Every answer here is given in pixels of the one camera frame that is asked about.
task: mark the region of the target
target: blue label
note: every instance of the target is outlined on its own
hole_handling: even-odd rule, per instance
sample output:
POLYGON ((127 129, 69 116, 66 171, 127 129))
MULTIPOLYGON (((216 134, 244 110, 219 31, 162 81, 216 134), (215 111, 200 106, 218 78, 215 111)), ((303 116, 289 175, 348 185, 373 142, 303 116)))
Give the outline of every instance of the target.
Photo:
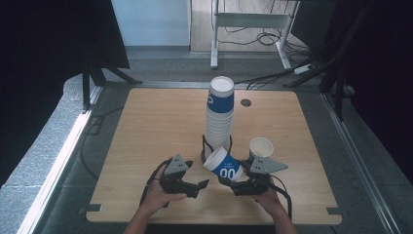
POLYGON ((209 92, 207 107, 215 113, 227 113, 234 108, 234 94, 228 97, 218 97, 209 92))
POLYGON ((224 160, 218 167, 216 167, 212 172, 217 176, 233 178, 237 173, 240 165, 231 157, 229 153, 225 156, 224 160))

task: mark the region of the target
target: metal frame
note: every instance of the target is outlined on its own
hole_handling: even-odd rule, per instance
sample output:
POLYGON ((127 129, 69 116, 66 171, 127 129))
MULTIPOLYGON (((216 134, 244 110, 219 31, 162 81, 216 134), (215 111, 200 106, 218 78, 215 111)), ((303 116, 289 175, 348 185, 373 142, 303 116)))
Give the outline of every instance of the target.
POLYGON ((334 104, 331 96, 321 93, 321 99, 330 114, 331 120, 333 121, 340 138, 343 140, 344 145, 352 159, 361 183, 368 194, 368 197, 373 204, 374 209, 377 212, 378 217, 382 221, 384 228, 387 233, 400 233, 397 223, 395 223, 394 216, 386 200, 384 199, 377 183, 375 182, 373 176, 368 171, 367 167, 362 160, 360 153, 357 150, 355 143, 353 142, 352 136, 348 132, 346 125, 340 120, 340 118, 335 114, 334 104))
MULTIPOLYGON (((102 89, 102 87, 94 88, 91 95, 91 103, 96 103, 97 98, 100 96, 102 89)), ((78 142, 78 139, 91 117, 91 113, 92 109, 89 109, 85 112, 82 112, 78 116, 69 136, 67 137, 63 147, 60 149, 60 152, 58 153, 55 163, 49 171, 49 174, 46 177, 45 182, 43 183, 39 193, 37 194, 23 222, 21 223, 20 228, 18 230, 18 234, 34 232, 38 222, 42 218, 43 213, 48 206, 50 198, 52 197, 55 191, 61 174, 63 173, 67 162, 72 156, 73 150, 78 142)))
POLYGON ((219 0, 215 0, 214 12, 212 14, 213 39, 210 47, 210 67, 218 67, 218 27, 258 27, 258 28, 283 28, 285 33, 280 42, 276 43, 277 50, 282 60, 284 69, 291 69, 284 47, 286 38, 292 26, 299 1, 293 1, 293 7, 288 15, 273 14, 245 14, 245 13, 219 13, 219 0))

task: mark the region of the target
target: screw hole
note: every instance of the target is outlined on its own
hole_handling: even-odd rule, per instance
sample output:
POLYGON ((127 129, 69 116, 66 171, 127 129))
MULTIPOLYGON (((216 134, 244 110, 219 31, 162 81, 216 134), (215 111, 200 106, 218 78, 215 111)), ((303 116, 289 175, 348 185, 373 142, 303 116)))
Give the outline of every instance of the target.
POLYGON ((249 99, 242 99, 241 100, 241 105, 245 107, 249 107, 252 105, 251 101, 249 99))

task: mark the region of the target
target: power strip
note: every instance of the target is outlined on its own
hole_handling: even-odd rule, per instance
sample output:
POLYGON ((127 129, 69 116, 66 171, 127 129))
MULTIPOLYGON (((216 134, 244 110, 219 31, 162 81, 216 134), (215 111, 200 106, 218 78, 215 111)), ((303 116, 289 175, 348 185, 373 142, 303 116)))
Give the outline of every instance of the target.
POLYGON ((298 68, 295 68, 295 69, 294 69, 294 73, 295 73, 296 75, 301 75, 301 74, 306 73, 306 72, 308 72, 308 71, 310 71, 310 70, 312 70, 312 69, 314 69, 314 67, 313 67, 311 64, 303 65, 303 66, 300 66, 300 67, 298 67, 298 68))

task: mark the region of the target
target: wooden table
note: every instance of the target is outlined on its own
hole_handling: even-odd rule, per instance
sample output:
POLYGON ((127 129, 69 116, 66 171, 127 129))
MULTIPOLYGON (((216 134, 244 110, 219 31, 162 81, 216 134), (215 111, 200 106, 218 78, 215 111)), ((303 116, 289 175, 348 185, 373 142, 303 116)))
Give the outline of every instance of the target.
MULTIPOLYGON (((216 175, 203 167, 200 154, 206 130, 206 89, 133 89, 128 97, 91 205, 89 221, 128 222, 138 208, 146 180, 157 166, 176 153, 194 161, 184 181, 210 179, 197 199, 169 204, 152 223, 271 224, 271 218, 249 197, 236 197, 216 175)), ((288 165, 275 172, 292 200, 296 224, 339 224, 339 214, 324 168, 296 94, 275 91, 235 90, 232 155, 248 157, 249 142, 266 137, 275 146, 271 158, 288 165), (251 101, 250 107, 241 100, 251 101)), ((286 208, 286 201, 280 195, 286 208)))

